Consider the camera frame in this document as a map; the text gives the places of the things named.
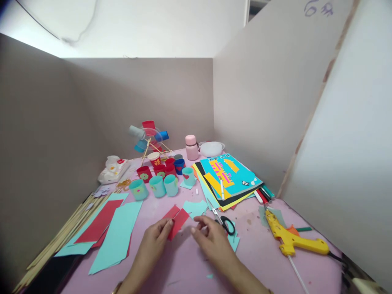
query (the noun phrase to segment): bracelet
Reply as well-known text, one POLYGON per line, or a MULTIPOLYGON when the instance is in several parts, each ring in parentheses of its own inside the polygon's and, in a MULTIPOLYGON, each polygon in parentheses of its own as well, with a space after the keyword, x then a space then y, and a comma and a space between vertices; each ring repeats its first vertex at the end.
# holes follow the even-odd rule
POLYGON ((123 283, 122 281, 120 283, 118 283, 111 294, 116 294, 118 292, 118 290, 120 289, 122 283, 123 283))

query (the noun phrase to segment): turquoise paper cup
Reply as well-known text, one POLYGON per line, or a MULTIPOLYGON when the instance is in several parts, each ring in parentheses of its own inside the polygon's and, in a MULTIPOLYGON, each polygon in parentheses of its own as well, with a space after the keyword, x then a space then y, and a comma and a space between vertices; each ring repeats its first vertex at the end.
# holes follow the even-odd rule
POLYGON ((142 179, 133 181, 129 185, 132 195, 135 197, 136 201, 141 201, 146 199, 148 196, 148 190, 142 179))
POLYGON ((168 197, 173 197, 177 195, 178 193, 178 179, 175 175, 168 175, 166 178, 163 180, 163 183, 166 188, 166 193, 168 197))
POLYGON ((183 168, 184 182, 188 186, 193 186, 196 183, 195 174, 193 173, 193 168, 185 167, 183 168))
POLYGON ((165 196, 166 189, 165 185, 163 184, 163 178, 161 176, 152 177, 149 183, 156 198, 165 196))

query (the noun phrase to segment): pink water bottle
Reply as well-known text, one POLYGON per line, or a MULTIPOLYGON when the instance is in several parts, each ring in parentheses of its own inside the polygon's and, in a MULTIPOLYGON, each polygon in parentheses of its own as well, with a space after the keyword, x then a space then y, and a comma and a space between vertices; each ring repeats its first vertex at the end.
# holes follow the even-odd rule
POLYGON ((187 150, 187 158, 188 160, 196 160, 199 157, 200 147, 196 142, 195 135, 188 135, 185 137, 185 144, 187 150))

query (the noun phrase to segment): scissors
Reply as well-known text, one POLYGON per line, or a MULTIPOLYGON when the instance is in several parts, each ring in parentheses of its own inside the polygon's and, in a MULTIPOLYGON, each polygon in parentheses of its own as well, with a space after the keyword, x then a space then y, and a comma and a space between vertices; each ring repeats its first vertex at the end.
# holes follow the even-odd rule
POLYGON ((216 221, 218 224, 221 224, 222 227, 226 230, 226 232, 227 232, 230 236, 233 236, 233 235, 236 233, 236 228, 234 227, 234 224, 232 223, 232 221, 231 221, 228 217, 226 217, 226 216, 219 216, 219 214, 216 212, 215 208, 212 206, 211 202, 210 202, 208 199, 207 199, 207 201, 208 201, 209 205, 210 205, 211 208, 212 208, 212 212, 213 212, 213 213, 215 214, 215 216, 218 218, 218 219, 215 219, 215 221, 216 221), (232 228, 233 228, 233 231, 232 231, 232 232, 229 231, 229 228, 228 228, 226 222, 229 222, 229 223, 232 225, 232 228))

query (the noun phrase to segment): white stick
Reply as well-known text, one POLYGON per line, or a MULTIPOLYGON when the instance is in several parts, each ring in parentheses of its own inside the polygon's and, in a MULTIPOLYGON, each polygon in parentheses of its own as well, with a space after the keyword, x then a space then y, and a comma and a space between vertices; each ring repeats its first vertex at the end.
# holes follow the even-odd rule
POLYGON ((298 271, 297 271, 297 268, 296 268, 295 265, 294 265, 293 260, 291 259, 291 256, 290 256, 290 255, 287 255, 287 257, 289 258, 289 261, 290 261, 291 266, 293 267, 293 269, 294 269, 294 271, 295 271, 295 274, 297 275, 297 278, 298 278, 299 281, 301 282, 301 285, 302 285, 303 290, 305 291, 306 294, 309 294, 309 292, 307 291, 306 286, 305 286, 303 280, 301 279, 301 276, 299 275, 299 273, 298 273, 298 271))
POLYGON ((220 178, 220 191, 221 191, 221 193, 222 193, 222 200, 225 200, 225 191, 223 191, 223 181, 222 181, 222 178, 220 178))

